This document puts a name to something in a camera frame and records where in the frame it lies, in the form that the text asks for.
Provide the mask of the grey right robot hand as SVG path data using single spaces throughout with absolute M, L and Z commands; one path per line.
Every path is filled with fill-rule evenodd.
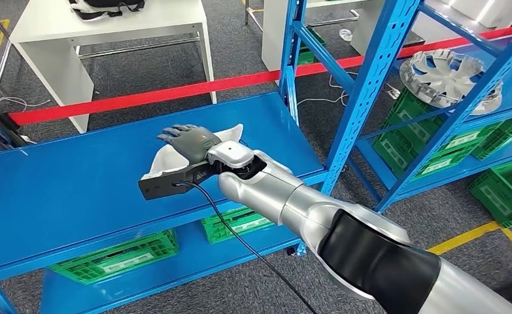
M 205 161 L 209 149 L 222 142 L 213 132 L 193 124 L 164 128 L 156 138 L 171 145 L 190 164 Z

